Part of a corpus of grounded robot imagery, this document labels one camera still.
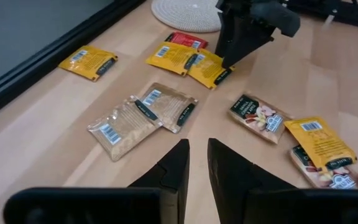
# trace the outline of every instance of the food packet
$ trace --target food packet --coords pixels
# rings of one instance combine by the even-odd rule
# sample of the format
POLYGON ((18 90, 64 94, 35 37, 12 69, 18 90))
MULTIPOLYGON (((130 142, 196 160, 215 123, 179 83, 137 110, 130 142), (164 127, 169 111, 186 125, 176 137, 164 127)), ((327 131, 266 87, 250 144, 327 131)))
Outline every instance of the food packet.
POLYGON ((116 162, 161 126, 157 115, 136 96, 131 96, 87 129, 116 162))
POLYGON ((234 67, 222 68, 222 62, 221 57, 200 49, 188 74, 207 88, 216 88, 234 70, 234 67))
POLYGON ((289 115, 260 98, 244 93, 230 108, 229 114, 236 121, 260 137, 278 143, 289 115))
POLYGON ((197 50, 184 45, 162 42, 146 63, 185 76, 197 57, 197 50))
POLYGON ((59 67, 96 82, 117 60, 117 55, 111 52, 83 46, 62 61, 59 67))
POLYGON ((356 154, 319 117, 284 122, 317 167, 328 172, 357 162, 356 154))
POLYGON ((327 189, 358 189, 358 184, 355 181, 357 180, 357 175, 348 167, 329 170, 323 174, 319 173, 308 154, 300 145, 295 146, 290 151, 290 156, 314 187, 327 189))
POLYGON ((181 32, 173 32, 166 39, 166 42, 173 42, 176 44, 182 44, 187 47, 193 47, 195 49, 206 48, 208 42, 192 35, 184 34, 181 32))
POLYGON ((178 133, 198 100, 159 83, 153 83, 141 98, 162 120, 163 126, 178 133))

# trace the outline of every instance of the light wood surface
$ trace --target light wood surface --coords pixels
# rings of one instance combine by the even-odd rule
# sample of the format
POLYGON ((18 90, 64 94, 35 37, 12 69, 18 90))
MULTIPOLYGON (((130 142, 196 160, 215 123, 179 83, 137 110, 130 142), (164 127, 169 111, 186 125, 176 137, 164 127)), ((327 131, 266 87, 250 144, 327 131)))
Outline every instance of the light wood surface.
MULTIPOLYGON (((174 146, 191 145, 186 223, 219 223, 208 177, 208 138, 218 138, 250 161, 298 187, 310 187, 292 164, 296 141, 286 132, 277 146, 253 135, 227 116, 244 91, 301 118, 322 116, 358 155, 358 27, 303 17, 296 37, 277 32, 275 41, 248 55, 211 91, 144 63, 172 31, 157 21, 150 1, 112 26, 91 45, 119 61, 98 82, 55 69, 0 111, 0 223, 4 202, 33 186, 125 187, 174 146), (111 162, 86 131, 90 122, 131 94, 160 82, 199 99, 179 134, 166 129, 111 162)), ((218 33, 197 34, 211 51, 218 33)), ((358 164, 353 168, 358 172, 358 164)))

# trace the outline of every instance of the woven placemat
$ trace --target woven placemat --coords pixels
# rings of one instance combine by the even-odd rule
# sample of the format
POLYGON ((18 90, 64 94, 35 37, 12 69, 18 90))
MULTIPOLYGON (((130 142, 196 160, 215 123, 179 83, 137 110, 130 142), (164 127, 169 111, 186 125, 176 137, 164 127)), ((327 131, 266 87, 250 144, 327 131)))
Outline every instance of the woven placemat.
POLYGON ((187 32, 221 29, 217 0, 153 0, 154 16, 166 25, 187 32))

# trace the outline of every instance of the gray floor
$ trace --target gray floor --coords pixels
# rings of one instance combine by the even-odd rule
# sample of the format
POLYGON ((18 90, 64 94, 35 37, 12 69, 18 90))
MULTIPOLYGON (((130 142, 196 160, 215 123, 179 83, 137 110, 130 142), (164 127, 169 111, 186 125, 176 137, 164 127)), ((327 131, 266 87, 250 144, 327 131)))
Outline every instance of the gray floor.
POLYGON ((0 0, 0 76, 114 0, 0 0))

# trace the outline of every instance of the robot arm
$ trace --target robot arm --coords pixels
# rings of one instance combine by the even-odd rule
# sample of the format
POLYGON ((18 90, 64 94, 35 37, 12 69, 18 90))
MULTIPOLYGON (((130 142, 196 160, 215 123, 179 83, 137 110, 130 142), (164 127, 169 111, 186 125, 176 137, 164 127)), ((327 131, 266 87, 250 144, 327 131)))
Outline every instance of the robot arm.
POLYGON ((273 31, 293 37, 300 27, 300 18, 277 0, 219 0, 222 29, 215 54, 229 68, 246 55, 273 41, 273 31))

